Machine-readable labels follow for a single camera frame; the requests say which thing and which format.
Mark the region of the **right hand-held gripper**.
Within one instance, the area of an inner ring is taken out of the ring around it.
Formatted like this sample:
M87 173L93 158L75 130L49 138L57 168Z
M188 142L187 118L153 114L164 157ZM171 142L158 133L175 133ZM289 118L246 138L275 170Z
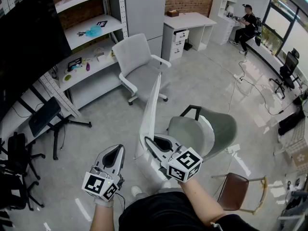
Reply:
M165 134L155 134L153 139L145 137L144 140L147 149L161 162L160 170L168 179L186 183L199 172L203 159L192 147L186 148Z

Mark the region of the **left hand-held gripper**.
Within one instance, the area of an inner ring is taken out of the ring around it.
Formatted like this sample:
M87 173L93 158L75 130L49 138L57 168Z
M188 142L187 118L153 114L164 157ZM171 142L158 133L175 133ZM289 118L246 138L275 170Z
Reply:
M95 166L86 172L82 190L99 200L109 202L124 182L120 171L125 159L125 148L121 144L111 146L99 153Z

